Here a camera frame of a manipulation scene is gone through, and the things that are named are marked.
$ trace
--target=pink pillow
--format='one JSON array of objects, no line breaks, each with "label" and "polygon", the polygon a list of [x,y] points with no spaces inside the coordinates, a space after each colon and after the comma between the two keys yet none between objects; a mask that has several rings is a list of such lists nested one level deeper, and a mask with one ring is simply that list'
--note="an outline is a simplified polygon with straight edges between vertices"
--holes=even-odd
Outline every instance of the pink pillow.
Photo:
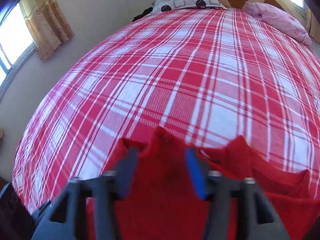
[{"label": "pink pillow", "polygon": [[287,12],[268,3],[245,2],[243,10],[261,22],[311,48],[311,39],[302,24]]}]

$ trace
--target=patterned pillowcase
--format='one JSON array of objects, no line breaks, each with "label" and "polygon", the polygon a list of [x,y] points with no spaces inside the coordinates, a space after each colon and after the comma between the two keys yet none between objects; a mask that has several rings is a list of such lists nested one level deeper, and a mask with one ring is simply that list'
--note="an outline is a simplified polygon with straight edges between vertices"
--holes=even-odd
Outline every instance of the patterned pillowcase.
[{"label": "patterned pillowcase", "polygon": [[151,13],[166,12],[182,8],[223,8],[227,10],[227,8],[218,0],[156,0]]}]

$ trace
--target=screw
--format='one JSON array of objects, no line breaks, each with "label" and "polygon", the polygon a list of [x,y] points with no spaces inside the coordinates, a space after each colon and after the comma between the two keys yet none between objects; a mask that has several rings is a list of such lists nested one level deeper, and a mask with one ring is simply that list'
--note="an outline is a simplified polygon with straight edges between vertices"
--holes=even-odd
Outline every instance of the screw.
[{"label": "screw", "polygon": [[220,171],[209,171],[208,172],[208,176],[210,176],[210,177],[221,177],[222,174],[221,174]]},{"label": "screw", "polygon": [[256,183],[254,178],[245,178],[243,181],[245,184],[255,184]]},{"label": "screw", "polygon": [[69,180],[69,183],[79,183],[81,181],[80,177],[73,177]]},{"label": "screw", "polygon": [[117,175],[116,171],[106,171],[103,176],[107,176],[107,177],[114,177]]}]

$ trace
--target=red plaid bedspread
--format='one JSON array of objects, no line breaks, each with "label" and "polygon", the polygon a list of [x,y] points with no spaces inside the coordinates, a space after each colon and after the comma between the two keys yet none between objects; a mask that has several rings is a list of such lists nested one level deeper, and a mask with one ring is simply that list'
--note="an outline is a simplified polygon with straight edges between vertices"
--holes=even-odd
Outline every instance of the red plaid bedspread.
[{"label": "red plaid bedspread", "polygon": [[239,9],[144,17],[79,60],[43,99],[17,149],[13,185],[31,212],[68,179],[99,176],[119,138],[162,126],[221,147],[238,134],[284,171],[310,169],[319,197],[320,62]]}]

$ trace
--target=blue part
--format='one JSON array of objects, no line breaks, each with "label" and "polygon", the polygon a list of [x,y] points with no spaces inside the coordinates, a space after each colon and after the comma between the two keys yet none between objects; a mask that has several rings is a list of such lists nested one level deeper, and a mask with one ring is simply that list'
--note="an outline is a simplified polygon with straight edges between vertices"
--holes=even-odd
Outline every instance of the blue part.
[{"label": "blue part", "polygon": [[186,150],[187,167],[189,169],[189,173],[191,175],[191,180],[195,188],[196,194],[201,200],[206,200],[208,197],[208,193],[205,188],[206,181],[205,177],[201,172],[200,167],[198,166],[195,154],[196,153],[193,148],[188,148]]},{"label": "blue part", "polygon": [[117,194],[120,199],[123,199],[129,192],[133,174],[136,170],[138,163],[138,152],[139,150],[135,147],[131,147],[128,150],[128,155],[123,160],[120,160],[115,168],[117,171],[116,185]]}]

